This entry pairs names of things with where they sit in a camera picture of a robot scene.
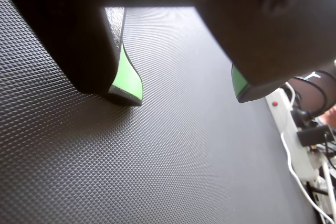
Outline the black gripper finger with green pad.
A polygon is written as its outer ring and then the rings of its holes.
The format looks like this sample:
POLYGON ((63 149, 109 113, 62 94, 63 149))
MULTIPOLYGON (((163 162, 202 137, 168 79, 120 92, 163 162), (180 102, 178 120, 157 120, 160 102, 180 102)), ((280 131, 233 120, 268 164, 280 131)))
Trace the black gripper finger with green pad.
POLYGON ((247 81, 236 97, 262 98, 335 59, 335 0, 193 0, 247 81))
POLYGON ((12 0, 72 85, 121 106, 140 106, 143 85, 124 45, 124 7, 100 0, 12 0))

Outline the person hand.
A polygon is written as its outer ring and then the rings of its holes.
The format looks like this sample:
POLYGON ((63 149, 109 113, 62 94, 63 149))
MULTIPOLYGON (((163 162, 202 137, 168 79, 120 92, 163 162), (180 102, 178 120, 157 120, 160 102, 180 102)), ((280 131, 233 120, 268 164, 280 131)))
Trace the person hand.
POLYGON ((319 121, 331 127, 336 127, 336 105, 318 117, 319 121))

